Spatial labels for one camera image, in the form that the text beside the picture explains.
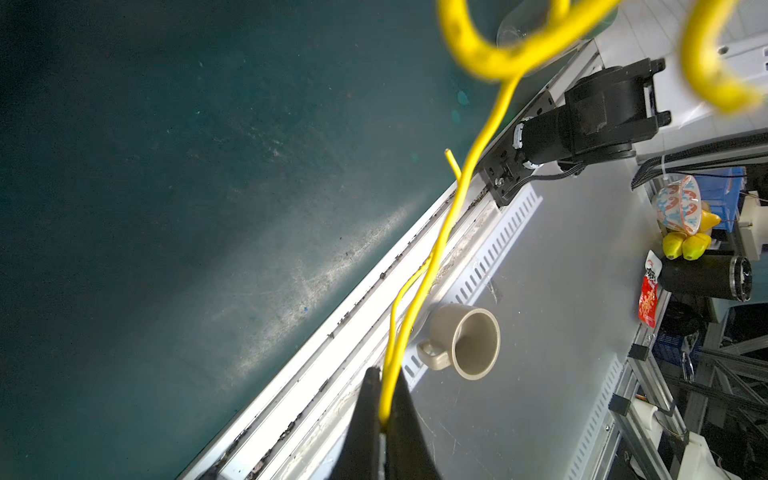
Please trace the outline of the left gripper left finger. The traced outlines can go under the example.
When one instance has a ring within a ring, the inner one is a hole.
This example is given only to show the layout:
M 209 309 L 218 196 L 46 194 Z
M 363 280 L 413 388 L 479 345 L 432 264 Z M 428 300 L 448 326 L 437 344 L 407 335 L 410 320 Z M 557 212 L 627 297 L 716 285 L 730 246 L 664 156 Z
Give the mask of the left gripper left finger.
M 380 369 L 365 371 L 347 434 L 330 479 L 377 479 L 380 464 Z

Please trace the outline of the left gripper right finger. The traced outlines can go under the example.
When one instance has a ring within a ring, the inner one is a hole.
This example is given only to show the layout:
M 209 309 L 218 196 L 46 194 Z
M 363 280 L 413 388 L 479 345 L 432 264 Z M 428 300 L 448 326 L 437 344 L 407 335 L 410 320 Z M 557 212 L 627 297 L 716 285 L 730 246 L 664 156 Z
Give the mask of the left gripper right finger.
M 441 479 L 419 426 L 405 376 L 400 373 L 386 427 L 386 479 Z

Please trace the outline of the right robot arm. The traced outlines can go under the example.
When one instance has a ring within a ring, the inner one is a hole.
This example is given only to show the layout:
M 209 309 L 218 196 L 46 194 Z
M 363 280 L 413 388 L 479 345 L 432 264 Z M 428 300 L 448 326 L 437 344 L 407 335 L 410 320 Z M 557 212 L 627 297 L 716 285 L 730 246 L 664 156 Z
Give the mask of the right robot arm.
M 678 57 L 644 58 L 578 79 L 562 105 L 544 105 L 512 123 L 485 153 L 478 170 L 499 208 L 509 205 L 535 170 L 555 162 L 557 179 L 587 166 L 634 156 L 636 143 L 715 114 L 687 84 Z

